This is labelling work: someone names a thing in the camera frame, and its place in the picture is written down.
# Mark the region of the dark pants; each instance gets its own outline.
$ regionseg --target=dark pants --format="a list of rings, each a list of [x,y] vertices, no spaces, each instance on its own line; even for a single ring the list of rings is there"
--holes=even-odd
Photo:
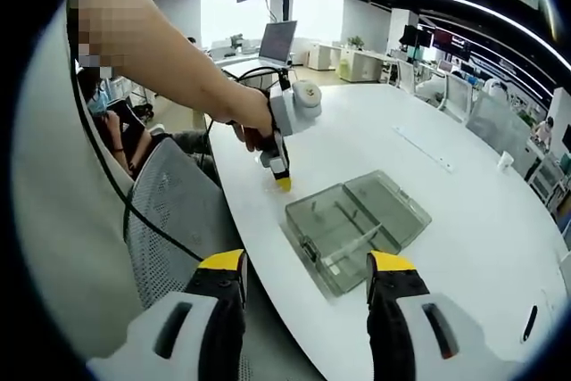
[[[204,131],[183,131],[172,135],[172,139],[177,143],[198,167],[208,176],[214,183],[220,186],[219,177],[214,167],[212,159],[212,151],[206,141]]]

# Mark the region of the floor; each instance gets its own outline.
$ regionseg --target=floor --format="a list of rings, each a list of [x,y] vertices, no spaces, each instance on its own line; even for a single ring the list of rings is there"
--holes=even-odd
[[[306,67],[295,67],[290,72],[290,80],[311,80],[323,87],[327,85],[348,85],[348,82],[337,77],[333,70],[316,71]],[[162,124],[167,132],[177,133],[186,129],[204,129],[203,116],[179,104],[175,104],[164,97],[157,97],[154,104],[154,118],[148,123],[148,127]]]

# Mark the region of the person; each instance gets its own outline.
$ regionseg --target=person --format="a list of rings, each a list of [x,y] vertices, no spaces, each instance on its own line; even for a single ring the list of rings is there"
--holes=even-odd
[[[496,78],[485,81],[483,91],[504,104],[509,104],[508,86]]]
[[[462,79],[459,71],[455,70],[452,75]],[[446,79],[433,74],[429,80],[426,80],[417,85],[416,94],[429,103],[439,104],[446,91]]]
[[[133,179],[137,178],[153,149],[164,138],[170,137],[219,185],[204,132],[188,130],[174,135],[160,133],[153,136],[125,101],[110,104],[98,68],[81,70],[78,83],[103,144]]]
[[[52,0],[37,13],[48,9],[26,48],[35,50],[9,127],[14,227],[34,289],[74,352],[107,357],[143,310],[117,192],[128,195],[133,180],[102,151],[114,189],[95,156],[78,112],[85,102],[76,104],[74,60],[111,66],[175,103],[233,120],[250,151],[255,137],[271,134],[271,113],[260,91],[227,79],[153,0]]]
[[[549,151],[551,146],[551,131],[553,130],[553,118],[550,116],[532,127],[532,137],[542,142]]]

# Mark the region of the laptop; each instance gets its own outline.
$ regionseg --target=laptop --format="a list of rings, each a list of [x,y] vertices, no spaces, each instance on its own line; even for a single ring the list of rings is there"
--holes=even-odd
[[[235,79],[242,77],[250,70],[259,67],[274,67],[281,69],[287,66],[289,54],[294,42],[295,27],[297,21],[272,22],[266,25],[264,37],[261,40],[260,53],[258,58],[245,62],[238,62],[223,66],[227,74]],[[268,74],[268,72],[254,73],[253,76]]]

